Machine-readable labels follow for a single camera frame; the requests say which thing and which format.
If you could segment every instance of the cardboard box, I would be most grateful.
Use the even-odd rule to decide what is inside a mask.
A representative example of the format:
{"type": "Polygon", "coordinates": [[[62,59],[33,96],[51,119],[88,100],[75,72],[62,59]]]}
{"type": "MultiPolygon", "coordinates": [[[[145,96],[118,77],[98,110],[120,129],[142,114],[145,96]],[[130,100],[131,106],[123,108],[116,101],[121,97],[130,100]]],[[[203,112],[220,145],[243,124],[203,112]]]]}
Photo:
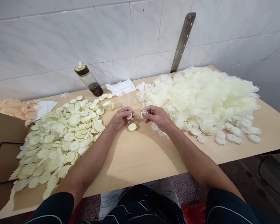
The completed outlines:
{"type": "Polygon", "coordinates": [[[8,178],[17,168],[19,159],[16,155],[24,143],[28,129],[25,121],[0,113],[0,210],[9,201],[13,181],[8,178]]]}

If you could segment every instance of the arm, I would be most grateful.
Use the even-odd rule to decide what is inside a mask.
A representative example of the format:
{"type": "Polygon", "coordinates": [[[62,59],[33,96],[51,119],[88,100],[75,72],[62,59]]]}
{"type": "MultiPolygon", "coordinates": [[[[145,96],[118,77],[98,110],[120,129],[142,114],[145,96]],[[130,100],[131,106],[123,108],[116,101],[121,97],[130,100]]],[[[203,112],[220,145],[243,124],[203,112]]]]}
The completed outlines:
{"type": "Polygon", "coordinates": [[[143,117],[146,118],[145,123],[155,122],[159,129],[169,136],[180,153],[188,172],[206,189],[206,192],[211,189],[222,189],[244,200],[238,189],[220,167],[185,136],[172,122],[163,108],[148,106],[142,110],[148,111],[148,113],[143,113],[143,117]]]}
{"type": "Polygon", "coordinates": [[[87,188],[101,170],[115,135],[126,124],[131,123],[134,117],[135,113],[130,107],[125,107],[117,111],[100,137],[71,168],[53,194],[58,192],[72,194],[74,197],[74,210],[83,198],[87,188]],[[133,113],[133,117],[127,120],[127,116],[131,113],[133,113]]]}

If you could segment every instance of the bottle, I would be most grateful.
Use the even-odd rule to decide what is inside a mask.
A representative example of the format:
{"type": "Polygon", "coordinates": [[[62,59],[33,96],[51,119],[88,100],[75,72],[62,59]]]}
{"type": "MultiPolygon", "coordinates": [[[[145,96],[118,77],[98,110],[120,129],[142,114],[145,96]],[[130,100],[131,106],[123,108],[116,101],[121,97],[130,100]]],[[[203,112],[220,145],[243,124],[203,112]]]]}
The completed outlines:
{"type": "Polygon", "coordinates": [[[96,78],[86,65],[82,65],[82,62],[79,62],[79,66],[75,67],[75,72],[94,96],[101,96],[104,93],[96,78]]]}

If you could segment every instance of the tabletop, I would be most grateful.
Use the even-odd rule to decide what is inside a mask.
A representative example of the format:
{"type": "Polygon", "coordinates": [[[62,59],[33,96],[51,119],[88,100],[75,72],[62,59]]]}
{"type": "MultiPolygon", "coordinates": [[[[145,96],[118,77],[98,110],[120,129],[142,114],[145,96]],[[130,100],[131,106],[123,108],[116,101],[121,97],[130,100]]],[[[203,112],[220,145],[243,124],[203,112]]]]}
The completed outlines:
{"type": "MultiPolygon", "coordinates": [[[[133,83],[135,86],[142,82],[151,83],[155,78],[157,76],[134,80],[133,83]]],[[[103,87],[103,90],[104,93],[110,92],[106,87],[103,87]]],[[[142,107],[136,98],[136,93],[137,90],[130,93],[130,107],[137,114],[142,107]]],[[[66,98],[57,95],[40,100],[58,101],[53,109],[55,110],[79,95],[89,101],[96,98],[89,90],[83,90],[70,93],[66,98]]],[[[104,125],[107,125],[116,111],[122,108],[118,97],[110,100],[115,104],[115,110],[106,111],[100,116],[104,125]]],[[[280,113],[261,99],[257,99],[257,103],[261,108],[253,113],[254,126],[262,131],[261,142],[258,144],[253,144],[243,137],[242,145],[227,142],[226,145],[219,146],[214,142],[213,136],[208,137],[207,144],[200,144],[194,136],[190,136],[187,132],[185,134],[217,164],[280,149],[280,113]]],[[[135,123],[136,131],[130,132],[125,127],[116,135],[101,171],[84,197],[187,172],[177,149],[169,139],[161,138],[157,132],[154,132],[151,123],[145,124],[144,120],[138,119],[135,119],[135,123]]],[[[46,185],[43,184],[34,189],[26,187],[16,193],[12,190],[10,201],[0,212],[0,219],[35,210],[43,201],[42,195],[45,189],[46,185]]]]}

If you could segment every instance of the white cloth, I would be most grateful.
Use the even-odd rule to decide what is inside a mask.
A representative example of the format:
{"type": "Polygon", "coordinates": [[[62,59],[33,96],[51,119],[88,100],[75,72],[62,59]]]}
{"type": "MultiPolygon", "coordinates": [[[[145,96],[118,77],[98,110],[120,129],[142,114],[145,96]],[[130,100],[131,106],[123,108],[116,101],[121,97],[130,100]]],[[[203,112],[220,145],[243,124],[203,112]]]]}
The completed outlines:
{"type": "Polygon", "coordinates": [[[141,87],[141,86],[145,86],[145,82],[138,84],[138,86],[136,86],[136,89],[139,89],[139,87],[141,87]]]}
{"type": "Polygon", "coordinates": [[[136,87],[130,79],[114,85],[106,84],[106,87],[112,92],[113,96],[121,96],[136,90],[136,87]]]}
{"type": "Polygon", "coordinates": [[[57,105],[57,103],[58,102],[54,102],[54,101],[44,101],[44,100],[39,101],[38,105],[41,106],[41,108],[37,112],[36,120],[40,119],[47,112],[50,112],[57,105]]]}

